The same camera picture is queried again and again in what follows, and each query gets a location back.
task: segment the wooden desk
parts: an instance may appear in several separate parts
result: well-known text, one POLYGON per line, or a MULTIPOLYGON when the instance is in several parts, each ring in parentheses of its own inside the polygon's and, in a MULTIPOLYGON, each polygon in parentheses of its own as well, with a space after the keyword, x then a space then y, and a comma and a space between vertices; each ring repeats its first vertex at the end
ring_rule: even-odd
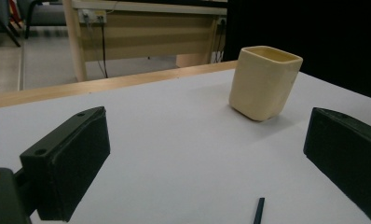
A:
POLYGON ((158 55, 181 55, 180 67, 210 63, 218 17, 226 8, 116 2, 63 1, 69 40, 78 81, 86 81, 85 62, 103 59, 102 31, 80 23, 79 9, 106 10, 106 60, 158 55))

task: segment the beige cup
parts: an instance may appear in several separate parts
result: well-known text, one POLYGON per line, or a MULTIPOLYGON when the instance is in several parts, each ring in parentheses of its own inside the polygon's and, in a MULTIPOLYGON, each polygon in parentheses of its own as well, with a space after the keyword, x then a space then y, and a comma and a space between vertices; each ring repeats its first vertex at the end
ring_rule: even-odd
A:
POLYGON ((229 104, 253 120, 279 115, 303 59, 267 46, 243 48, 229 94, 229 104))

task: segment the screw hole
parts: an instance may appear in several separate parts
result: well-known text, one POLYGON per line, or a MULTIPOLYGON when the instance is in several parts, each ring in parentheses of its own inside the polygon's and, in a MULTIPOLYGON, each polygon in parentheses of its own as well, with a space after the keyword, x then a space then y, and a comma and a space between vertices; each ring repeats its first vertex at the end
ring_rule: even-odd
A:
POLYGON ((41 148, 41 149, 38 149, 34 154, 35 154, 36 156, 41 156, 41 155, 45 154, 46 152, 47 152, 46 149, 41 148))

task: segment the floor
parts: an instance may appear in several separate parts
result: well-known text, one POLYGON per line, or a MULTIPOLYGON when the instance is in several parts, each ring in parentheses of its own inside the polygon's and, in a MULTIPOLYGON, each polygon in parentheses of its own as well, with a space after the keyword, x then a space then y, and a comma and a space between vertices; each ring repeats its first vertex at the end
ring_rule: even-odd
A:
MULTIPOLYGON (((0 93, 75 83, 66 27, 34 27, 28 39, 18 38, 17 48, 7 34, 0 34, 0 93)), ((103 78, 103 62, 86 63, 89 80, 103 78)), ((106 62, 109 77, 176 68, 175 56, 106 62)))
POLYGON ((0 34, 0 92, 20 90, 21 54, 22 47, 17 48, 6 34, 0 34))

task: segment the black pen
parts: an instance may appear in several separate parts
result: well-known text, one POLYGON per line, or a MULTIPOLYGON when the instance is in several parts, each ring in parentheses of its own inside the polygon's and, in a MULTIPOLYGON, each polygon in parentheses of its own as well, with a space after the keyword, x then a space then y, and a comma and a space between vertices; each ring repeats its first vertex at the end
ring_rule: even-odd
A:
POLYGON ((261 224, 262 211, 264 209, 265 198, 260 198, 258 201, 257 211, 255 212, 254 224, 261 224))

